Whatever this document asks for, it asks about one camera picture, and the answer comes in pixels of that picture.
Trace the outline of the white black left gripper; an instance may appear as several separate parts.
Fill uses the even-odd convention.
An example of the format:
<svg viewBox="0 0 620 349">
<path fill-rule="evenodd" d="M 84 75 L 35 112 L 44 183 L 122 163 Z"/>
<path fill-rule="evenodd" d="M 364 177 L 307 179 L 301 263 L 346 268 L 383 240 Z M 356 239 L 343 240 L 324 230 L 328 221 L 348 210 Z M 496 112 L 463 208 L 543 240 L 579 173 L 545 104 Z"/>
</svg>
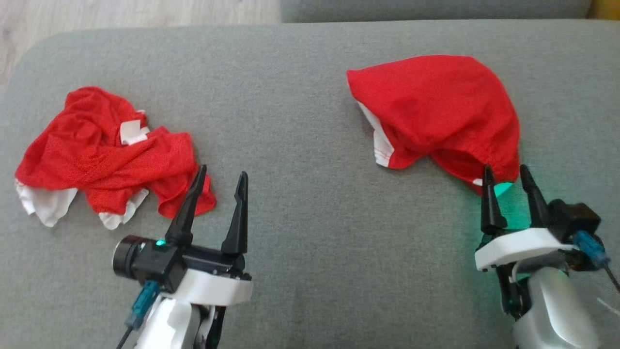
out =
<svg viewBox="0 0 620 349">
<path fill-rule="evenodd" d="M 192 245 L 192 226 L 203 192 L 207 166 L 199 166 L 184 201 L 165 234 L 166 245 Z M 235 210 L 221 252 L 189 247 L 184 251 L 186 273 L 174 293 L 176 300 L 197 305 L 231 306 L 248 302 L 254 291 L 251 276 L 244 272 L 248 251 L 248 174 L 241 172 L 234 193 Z"/>
</svg>

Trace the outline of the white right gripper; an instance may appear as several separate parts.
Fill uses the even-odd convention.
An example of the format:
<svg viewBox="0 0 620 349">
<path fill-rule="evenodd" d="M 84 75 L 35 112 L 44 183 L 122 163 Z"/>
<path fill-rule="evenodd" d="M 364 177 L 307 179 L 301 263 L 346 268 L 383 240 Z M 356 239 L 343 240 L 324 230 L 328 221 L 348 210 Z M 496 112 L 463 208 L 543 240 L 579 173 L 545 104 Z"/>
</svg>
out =
<svg viewBox="0 0 620 349">
<path fill-rule="evenodd" d="M 558 250 L 579 250 L 573 243 L 560 242 L 550 230 L 550 214 L 542 192 L 526 165 L 520 165 L 521 185 L 527 195 L 531 228 L 499 236 L 475 252 L 478 271 L 507 265 L 521 260 L 542 256 Z M 485 165 L 482 178 L 482 205 L 480 229 L 484 234 L 496 236 L 508 223 L 499 207 L 495 192 L 492 167 Z"/>
</svg>

